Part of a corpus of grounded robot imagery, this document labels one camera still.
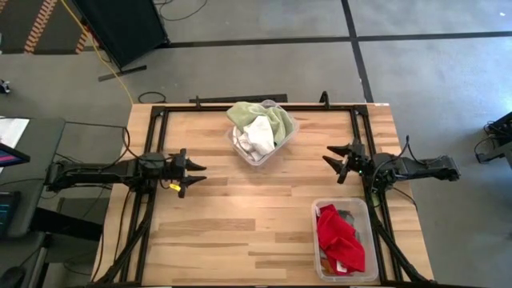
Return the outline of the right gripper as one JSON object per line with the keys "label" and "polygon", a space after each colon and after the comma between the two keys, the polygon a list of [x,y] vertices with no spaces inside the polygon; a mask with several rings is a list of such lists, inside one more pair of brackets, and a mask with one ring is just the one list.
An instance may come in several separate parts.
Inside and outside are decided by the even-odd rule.
{"label": "right gripper", "polygon": [[327,149],[336,155],[345,157],[344,161],[329,156],[323,156],[323,160],[338,173],[338,183],[343,184],[350,171],[364,175],[371,167],[371,160],[366,155],[365,146],[357,139],[344,146],[328,146]]}

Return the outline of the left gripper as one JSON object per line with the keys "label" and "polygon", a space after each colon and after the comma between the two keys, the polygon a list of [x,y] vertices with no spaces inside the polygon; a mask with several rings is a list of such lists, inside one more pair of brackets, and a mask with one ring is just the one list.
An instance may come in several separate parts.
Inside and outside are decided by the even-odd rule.
{"label": "left gripper", "polygon": [[177,184],[173,185],[173,188],[178,192],[178,196],[180,198],[185,197],[187,186],[191,186],[196,182],[206,180],[206,176],[186,177],[186,169],[188,171],[202,171],[206,170],[206,167],[194,163],[190,159],[186,160],[185,148],[181,148],[179,152],[170,154],[167,157],[163,178],[168,181],[177,182]]}

